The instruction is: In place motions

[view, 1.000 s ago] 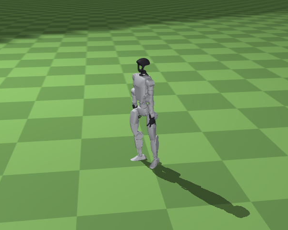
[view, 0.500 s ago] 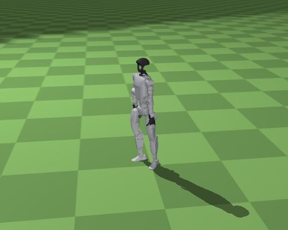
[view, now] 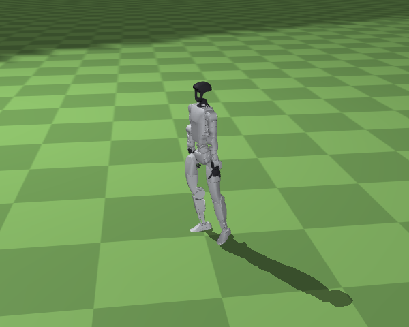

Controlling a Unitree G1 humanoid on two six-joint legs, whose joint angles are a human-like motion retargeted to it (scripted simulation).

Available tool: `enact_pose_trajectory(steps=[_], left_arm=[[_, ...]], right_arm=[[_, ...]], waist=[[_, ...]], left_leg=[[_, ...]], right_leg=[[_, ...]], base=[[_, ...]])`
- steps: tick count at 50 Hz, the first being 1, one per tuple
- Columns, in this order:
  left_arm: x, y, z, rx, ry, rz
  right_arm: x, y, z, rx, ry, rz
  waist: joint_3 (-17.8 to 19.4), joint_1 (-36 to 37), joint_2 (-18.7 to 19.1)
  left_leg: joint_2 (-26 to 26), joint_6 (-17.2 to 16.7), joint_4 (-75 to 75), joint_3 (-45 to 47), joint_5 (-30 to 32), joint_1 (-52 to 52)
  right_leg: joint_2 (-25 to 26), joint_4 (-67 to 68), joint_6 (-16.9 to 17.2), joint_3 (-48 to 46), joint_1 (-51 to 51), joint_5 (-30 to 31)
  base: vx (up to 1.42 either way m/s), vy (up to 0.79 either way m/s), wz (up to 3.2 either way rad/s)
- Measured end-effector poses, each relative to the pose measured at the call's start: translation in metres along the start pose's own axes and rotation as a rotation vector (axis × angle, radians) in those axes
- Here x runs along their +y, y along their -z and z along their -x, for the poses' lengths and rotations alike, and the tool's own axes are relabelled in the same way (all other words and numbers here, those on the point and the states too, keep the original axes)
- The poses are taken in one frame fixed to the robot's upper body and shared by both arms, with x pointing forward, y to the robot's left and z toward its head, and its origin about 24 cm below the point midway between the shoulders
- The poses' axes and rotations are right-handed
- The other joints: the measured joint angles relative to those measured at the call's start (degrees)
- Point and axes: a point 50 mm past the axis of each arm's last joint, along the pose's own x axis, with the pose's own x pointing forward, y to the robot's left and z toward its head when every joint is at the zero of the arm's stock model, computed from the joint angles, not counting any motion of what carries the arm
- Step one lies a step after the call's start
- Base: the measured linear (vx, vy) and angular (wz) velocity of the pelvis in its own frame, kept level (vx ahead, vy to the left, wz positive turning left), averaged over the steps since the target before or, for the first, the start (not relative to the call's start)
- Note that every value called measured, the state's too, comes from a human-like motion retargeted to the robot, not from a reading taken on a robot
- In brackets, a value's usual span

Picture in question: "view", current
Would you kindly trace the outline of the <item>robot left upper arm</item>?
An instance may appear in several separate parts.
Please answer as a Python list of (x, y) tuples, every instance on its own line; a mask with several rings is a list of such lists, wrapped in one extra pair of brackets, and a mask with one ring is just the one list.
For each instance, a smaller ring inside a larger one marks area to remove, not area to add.
[(206, 143), (209, 145), (213, 138), (217, 138), (217, 114), (212, 110), (205, 111), (205, 119), (208, 123), (208, 129), (210, 136), (207, 137)]

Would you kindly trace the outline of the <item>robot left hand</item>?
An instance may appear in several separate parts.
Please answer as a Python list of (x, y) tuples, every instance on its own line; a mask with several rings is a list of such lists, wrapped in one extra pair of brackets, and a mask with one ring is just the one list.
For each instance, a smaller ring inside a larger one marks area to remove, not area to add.
[(213, 175), (213, 177), (216, 177), (216, 176), (221, 177), (219, 166), (214, 167), (213, 162), (211, 162), (211, 168), (212, 168), (212, 171), (211, 171), (212, 173), (211, 173), (211, 175), (210, 175), (210, 177), (208, 179), (210, 179), (212, 177), (212, 175)]

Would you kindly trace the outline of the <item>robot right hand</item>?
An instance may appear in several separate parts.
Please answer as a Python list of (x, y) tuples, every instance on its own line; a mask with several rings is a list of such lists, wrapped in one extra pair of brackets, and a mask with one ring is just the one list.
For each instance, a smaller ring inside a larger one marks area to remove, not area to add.
[[(190, 148), (188, 148), (188, 152), (189, 152), (189, 154), (194, 153), (194, 151), (192, 152), (192, 150)], [(200, 164), (196, 164), (196, 167), (199, 168), (200, 166), (201, 166)]]

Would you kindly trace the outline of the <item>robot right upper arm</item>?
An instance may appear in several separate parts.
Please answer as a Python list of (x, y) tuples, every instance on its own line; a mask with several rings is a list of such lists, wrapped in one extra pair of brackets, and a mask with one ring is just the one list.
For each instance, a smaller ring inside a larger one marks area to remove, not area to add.
[(191, 107), (192, 107), (192, 105), (193, 105), (193, 104), (189, 104), (189, 106), (188, 106), (190, 124), (186, 127), (186, 131), (189, 132), (190, 134), (192, 134), (192, 131), (191, 131), (191, 120), (190, 120), (190, 112), (191, 112)]

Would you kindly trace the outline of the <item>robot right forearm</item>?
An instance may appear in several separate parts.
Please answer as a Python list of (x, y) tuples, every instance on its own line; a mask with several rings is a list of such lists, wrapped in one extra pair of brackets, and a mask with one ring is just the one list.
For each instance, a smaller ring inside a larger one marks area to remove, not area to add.
[(193, 151), (195, 151), (195, 142), (192, 139), (192, 135), (187, 132), (187, 149), (190, 148)]

